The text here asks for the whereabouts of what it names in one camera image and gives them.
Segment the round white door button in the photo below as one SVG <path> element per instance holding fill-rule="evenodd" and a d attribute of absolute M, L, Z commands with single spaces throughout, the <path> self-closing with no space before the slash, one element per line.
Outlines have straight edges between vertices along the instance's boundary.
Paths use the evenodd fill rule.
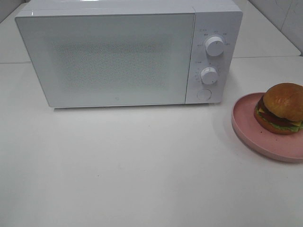
<path fill-rule="evenodd" d="M 211 96 L 212 96 L 212 92 L 209 89 L 202 89 L 197 93 L 197 98 L 202 101 L 209 100 Z"/>

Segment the white microwave door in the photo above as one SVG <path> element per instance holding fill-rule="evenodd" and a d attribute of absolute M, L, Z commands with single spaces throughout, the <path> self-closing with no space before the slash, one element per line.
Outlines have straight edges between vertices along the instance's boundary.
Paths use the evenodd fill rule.
<path fill-rule="evenodd" d="M 50 107 L 183 104 L 194 14 L 17 17 Z"/>

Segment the white timer knob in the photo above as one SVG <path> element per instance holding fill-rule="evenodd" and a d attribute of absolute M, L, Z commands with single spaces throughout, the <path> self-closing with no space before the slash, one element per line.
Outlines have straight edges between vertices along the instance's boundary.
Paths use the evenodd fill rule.
<path fill-rule="evenodd" d="M 206 67 L 201 71 L 200 77 L 203 84 L 211 85 L 218 80 L 219 75 L 214 67 Z"/>

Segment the burger with lettuce and cheese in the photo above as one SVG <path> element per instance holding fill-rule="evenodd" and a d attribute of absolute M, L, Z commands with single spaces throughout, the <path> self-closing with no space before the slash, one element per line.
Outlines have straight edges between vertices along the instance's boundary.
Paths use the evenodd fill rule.
<path fill-rule="evenodd" d="M 256 104 L 254 117 L 269 132 L 282 135 L 299 132 L 303 129 L 302 85 L 274 85 Z"/>

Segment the pink round plate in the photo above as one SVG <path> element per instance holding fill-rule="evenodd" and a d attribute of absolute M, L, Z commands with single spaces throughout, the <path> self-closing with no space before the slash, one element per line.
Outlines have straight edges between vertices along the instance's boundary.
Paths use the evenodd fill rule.
<path fill-rule="evenodd" d="M 271 133 L 254 117 L 254 108 L 263 93 L 251 93 L 238 99 L 232 108 L 232 127 L 238 138 L 252 150 L 287 163 L 303 161 L 303 131 L 291 135 Z"/>

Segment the upper white power knob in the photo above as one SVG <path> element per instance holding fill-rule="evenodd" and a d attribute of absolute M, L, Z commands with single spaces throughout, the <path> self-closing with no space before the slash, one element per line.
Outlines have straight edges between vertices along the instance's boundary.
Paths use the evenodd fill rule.
<path fill-rule="evenodd" d="M 219 56 L 224 51 L 224 42 L 220 36 L 209 37 L 205 42 L 205 49 L 208 55 L 212 57 Z"/>

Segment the white microwave oven body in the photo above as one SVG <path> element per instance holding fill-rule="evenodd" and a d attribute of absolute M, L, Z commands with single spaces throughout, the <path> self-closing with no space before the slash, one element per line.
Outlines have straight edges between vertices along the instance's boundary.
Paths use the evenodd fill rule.
<path fill-rule="evenodd" d="M 187 78 L 186 99 L 183 104 L 219 103 L 223 98 L 243 13 L 231 0 L 32 0 L 15 17 L 78 17 L 125 16 L 158 14 L 194 14 L 191 54 Z M 207 54 L 205 42 L 220 36 L 224 42 L 221 55 Z M 200 73 L 214 67 L 218 80 L 206 85 Z M 207 101 L 197 98 L 198 91 L 209 89 Z"/>

